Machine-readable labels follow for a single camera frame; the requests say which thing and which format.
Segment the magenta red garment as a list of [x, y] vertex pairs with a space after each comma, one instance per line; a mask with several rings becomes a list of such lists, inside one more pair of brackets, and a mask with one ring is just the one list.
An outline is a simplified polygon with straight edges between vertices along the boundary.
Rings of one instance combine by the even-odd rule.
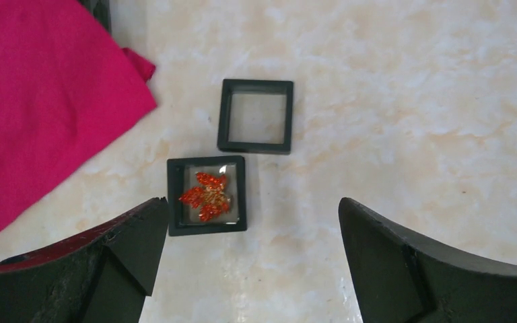
[[156, 107], [155, 69], [77, 1], [0, 1], [0, 231]]

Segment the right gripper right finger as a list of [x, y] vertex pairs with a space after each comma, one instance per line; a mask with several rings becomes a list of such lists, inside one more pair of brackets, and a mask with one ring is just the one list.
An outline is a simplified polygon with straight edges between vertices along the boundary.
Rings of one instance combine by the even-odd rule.
[[338, 214], [364, 322], [517, 322], [517, 265], [443, 244], [351, 198]]

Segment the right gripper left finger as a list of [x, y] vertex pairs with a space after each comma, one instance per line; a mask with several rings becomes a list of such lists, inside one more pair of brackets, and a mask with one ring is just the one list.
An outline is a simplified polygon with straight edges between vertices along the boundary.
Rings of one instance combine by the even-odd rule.
[[91, 229], [0, 262], [0, 322], [138, 322], [168, 228], [153, 198]]

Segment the gold orange brooch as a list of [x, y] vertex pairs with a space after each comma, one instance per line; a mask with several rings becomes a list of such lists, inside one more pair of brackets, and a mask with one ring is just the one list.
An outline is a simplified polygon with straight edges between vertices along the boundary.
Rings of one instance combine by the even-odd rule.
[[230, 197], [226, 194], [228, 179], [225, 174], [218, 176], [197, 172], [197, 185], [182, 193], [178, 200], [184, 205], [199, 211], [202, 222], [208, 222], [231, 210]]

